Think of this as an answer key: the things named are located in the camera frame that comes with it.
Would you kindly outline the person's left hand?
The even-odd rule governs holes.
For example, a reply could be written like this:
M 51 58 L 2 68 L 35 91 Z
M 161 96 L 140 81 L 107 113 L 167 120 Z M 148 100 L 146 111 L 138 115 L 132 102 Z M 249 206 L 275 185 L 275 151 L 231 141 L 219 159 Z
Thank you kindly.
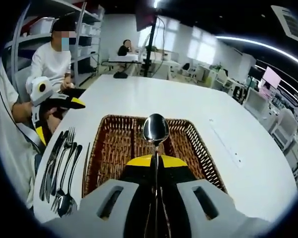
M 15 103 L 12 106 L 12 117 L 16 123 L 26 123 L 30 120 L 32 115 L 32 103 Z

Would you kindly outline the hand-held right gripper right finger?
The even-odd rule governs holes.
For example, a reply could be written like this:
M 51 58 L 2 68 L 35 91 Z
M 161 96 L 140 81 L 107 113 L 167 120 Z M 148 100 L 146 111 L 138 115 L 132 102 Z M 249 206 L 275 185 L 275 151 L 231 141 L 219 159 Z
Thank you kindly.
M 256 238 L 271 223 L 248 217 L 206 179 L 196 179 L 181 159 L 159 157 L 158 182 L 173 238 Z

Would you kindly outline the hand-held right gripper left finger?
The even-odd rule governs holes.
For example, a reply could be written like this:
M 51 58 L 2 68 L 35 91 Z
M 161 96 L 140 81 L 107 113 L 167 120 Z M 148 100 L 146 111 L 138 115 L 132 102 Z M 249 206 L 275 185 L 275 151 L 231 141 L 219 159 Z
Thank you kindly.
M 145 238 L 150 208 L 146 180 L 150 155 L 125 166 L 121 180 L 110 179 L 80 202 L 79 209 L 43 225 L 59 238 Z

